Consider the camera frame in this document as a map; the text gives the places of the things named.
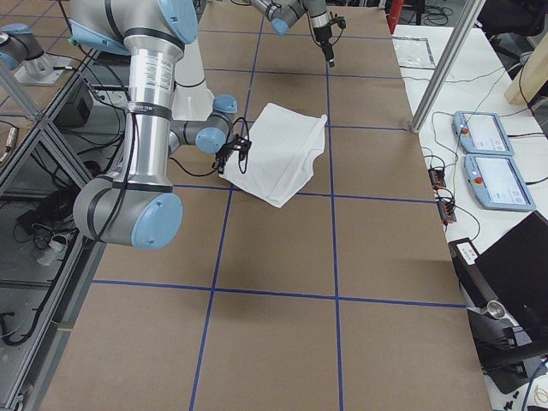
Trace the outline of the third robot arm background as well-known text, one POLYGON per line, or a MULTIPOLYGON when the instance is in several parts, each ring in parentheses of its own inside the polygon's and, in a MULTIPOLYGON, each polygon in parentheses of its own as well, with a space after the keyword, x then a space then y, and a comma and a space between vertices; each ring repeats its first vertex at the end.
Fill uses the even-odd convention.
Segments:
POLYGON ((28 25, 12 23, 1 27, 1 63, 8 70, 13 71, 23 62, 40 58, 44 53, 28 25))

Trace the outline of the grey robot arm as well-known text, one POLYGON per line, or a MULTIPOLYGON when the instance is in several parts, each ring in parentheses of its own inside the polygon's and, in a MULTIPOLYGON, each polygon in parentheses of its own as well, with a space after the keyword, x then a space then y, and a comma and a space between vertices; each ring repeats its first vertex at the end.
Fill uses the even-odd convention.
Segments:
POLYGON ((251 0, 246 5, 255 7, 271 24, 271 28, 278 35, 285 35, 289 29, 304 15, 309 23, 309 29, 316 44, 323 52, 325 61, 330 68, 335 67, 335 56, 331 42, 332 27, 337 26, 342 35, 347 23, 343 16, 333 14, 327 9, 326 1, 288 1, 282 4, 279 1, 251 0))
POLYGON ((218 174, 236 152, 241 171, 247 170, 252 143, 234 130, 237 102, 220 94, 204 121, 173 118, 176 65, 198 35, 190 1, 74 1, 70 26, 80 44, 130 57, 122 160, 81 189, 75 224, 93 241, 166 247, 183 217, 182 200, 166 175, 172 152, 197 146, 214 155, 218 174))

